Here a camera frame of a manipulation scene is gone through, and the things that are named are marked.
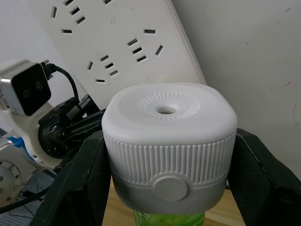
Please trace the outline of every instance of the power socket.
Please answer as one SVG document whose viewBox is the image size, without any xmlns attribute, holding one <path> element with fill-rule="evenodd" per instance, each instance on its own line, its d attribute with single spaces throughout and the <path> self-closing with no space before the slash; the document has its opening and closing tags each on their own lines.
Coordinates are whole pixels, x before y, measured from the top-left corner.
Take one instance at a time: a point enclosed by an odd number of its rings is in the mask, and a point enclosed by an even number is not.
<svg viewBox="0 0 301 226">
<path fill-rule="evenodd" d="M 205 84 L 171 0 L 26 0 L 100 109 L 141 83 Z"/>
</svg>

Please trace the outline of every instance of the screw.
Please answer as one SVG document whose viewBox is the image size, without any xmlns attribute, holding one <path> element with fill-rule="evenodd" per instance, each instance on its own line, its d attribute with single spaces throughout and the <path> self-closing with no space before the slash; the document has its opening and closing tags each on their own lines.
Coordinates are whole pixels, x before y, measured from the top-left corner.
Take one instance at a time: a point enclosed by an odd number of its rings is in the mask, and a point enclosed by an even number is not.
<svg viewBox="0 0 301 226">
<path fill-rule="evenodd" d="M 19 185 L 14 186 L 14 191 L 17 191 L 19 189 Z"/>
<path fill-rule="evenodd" d="M 13 171 L 15 168 L 16 168 L 16 167 L 15 167 L 14 165 L 11 165 L 8 169 L 9 169 L 10 171 Z"/>
</svg>

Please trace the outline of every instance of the blue part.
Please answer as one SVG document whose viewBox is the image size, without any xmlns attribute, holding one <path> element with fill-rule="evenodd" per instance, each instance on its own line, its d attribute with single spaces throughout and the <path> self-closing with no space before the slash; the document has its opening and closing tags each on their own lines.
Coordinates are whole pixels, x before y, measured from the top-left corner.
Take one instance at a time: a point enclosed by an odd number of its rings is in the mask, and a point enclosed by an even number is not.
<svg viewBox="0 0 301 226">
<path fill-rule="evenodd" d="M 26 154 L 28 155 L 28 157 L 33 160 L 35 162 L 35 160 L 29 155 L 26 147 L 25 147 L 25 143 L 24 143 L 24 140 L 22 137 L 19 137 L 19 138 L 15 138 L 15 137 L 7 137 L 7 140 L 10 140 L 11 142 L 13 142 L 14 146 L 15 147 L 18 147 L 18 148 L 23 148 L 26 152 Z"/>
</svg>

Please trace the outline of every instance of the wooden table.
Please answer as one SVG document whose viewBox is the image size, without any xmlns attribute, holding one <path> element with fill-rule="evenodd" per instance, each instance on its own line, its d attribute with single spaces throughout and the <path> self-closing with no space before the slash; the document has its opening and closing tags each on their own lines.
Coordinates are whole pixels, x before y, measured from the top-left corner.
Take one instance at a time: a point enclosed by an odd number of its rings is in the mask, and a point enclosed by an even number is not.
<svg viewBox="0 0 301 226">
<path fill-rule="evenodd" d="M 205 226 L 245 226 L 229 190 L 215 207 L 206 212 L 205 217 Z M 118 198 L 112 181 L 103 226 L 135 226 L 133 211 Z"/>
</svg>

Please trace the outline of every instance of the green bottle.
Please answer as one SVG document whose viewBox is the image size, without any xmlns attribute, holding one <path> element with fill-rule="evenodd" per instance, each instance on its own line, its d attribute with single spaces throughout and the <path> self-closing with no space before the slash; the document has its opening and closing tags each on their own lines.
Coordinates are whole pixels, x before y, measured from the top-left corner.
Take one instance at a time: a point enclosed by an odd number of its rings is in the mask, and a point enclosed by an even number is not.
<svg viewBox="0 0 301 226">
<path fill-rule="evenodd" d="M 205 213 L 145 214 L 134 211 L 136 226 L 203 226 Z"/>
</svg>

